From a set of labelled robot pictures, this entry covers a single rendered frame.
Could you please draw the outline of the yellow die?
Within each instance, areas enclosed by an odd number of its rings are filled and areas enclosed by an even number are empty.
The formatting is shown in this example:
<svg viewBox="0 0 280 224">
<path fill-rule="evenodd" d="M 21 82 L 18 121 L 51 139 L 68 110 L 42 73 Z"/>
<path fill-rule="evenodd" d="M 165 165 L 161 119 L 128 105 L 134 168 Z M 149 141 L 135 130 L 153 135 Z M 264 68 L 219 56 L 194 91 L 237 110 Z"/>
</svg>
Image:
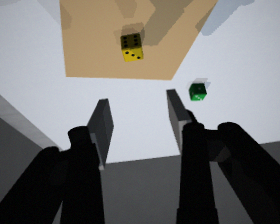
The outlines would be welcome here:
<svg viewBox="0 0 280 224">
<path fill-rule="evenodd" d="M 121 50 L 125 62 L 143 59 L 140 34 L 121 36 Z"/>
</svg>

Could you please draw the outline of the tan flat mat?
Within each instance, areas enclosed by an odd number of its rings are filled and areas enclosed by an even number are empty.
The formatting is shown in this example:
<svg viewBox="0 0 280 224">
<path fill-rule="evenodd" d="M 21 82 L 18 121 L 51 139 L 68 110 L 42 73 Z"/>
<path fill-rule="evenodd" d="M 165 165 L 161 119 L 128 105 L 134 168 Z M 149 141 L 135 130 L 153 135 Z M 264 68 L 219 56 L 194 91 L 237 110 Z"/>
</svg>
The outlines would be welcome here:
<svg viewBox="0 0 280 224">
<path fill-rule="evenodd" d="M 59 0 L 66 77 L 172 80 L 218 0 Z M 121 36 L 144 59 L 125 62 Z"/>
</svg>

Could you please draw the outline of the green die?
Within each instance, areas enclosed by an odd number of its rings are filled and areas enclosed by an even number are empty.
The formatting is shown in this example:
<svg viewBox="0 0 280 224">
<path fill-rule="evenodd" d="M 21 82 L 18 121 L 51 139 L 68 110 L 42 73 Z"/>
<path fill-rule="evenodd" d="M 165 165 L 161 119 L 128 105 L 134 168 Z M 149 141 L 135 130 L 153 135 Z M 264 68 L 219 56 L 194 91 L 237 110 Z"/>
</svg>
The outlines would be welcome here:
<svg viewBox="0 0 280 224">
<path fill-rule="evenodd" d="M 191 101 L 203 101 L 207 95 L 204 83 L 192 84 L 188 91 Z"/>
</svg>

